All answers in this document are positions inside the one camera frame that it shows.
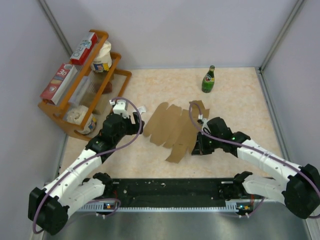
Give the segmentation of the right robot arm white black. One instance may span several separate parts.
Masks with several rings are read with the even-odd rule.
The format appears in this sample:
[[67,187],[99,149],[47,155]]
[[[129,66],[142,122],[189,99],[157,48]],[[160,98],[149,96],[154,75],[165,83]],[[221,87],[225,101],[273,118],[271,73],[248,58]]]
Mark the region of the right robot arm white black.
[[237,174],[233,179],[237,197],[259,195],[283,204],[301,219],[312,218],[320,206],[320,173],[316,167],[301,166],[267,151],[243,132],[232,132],[220,117],[208,120],[199,114],[191,122],[198,131],[193,155],[210,155],[221,149],[269,175]]

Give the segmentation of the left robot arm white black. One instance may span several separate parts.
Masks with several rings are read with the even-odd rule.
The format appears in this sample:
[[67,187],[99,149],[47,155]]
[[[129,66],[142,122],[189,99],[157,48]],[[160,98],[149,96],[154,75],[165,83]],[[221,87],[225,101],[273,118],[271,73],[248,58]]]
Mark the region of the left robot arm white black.
[[132,117],[110,113],[98,134],[61,175],[43,188],[35,187],[30,192],[27,216],[32,221],[33,233],[45,231],[55,235],[83,205],[97,197],[109,198],[114,191],[111,183],[100,179],[91,179],[85,185],[82,182],[120,149],[117,145],[124,136],[137,138],[142,134],[144,124],[139,112],[134,112]]

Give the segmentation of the brown cardboard box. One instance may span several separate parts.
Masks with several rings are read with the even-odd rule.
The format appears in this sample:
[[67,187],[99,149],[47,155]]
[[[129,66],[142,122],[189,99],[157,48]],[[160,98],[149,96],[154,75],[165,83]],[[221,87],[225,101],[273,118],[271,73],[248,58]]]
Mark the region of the brown cardboard box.
[[175,104],[162,102],[143,129],[143,136],[156,146],[170,149],[167,162],[178,164],[186,155],[191,154],[196,146],[198,130],[191,122],[198,120],[199,114],[208,118],[210,110],[206,109],[201,100],[194,100],[191,115],[187,109]]

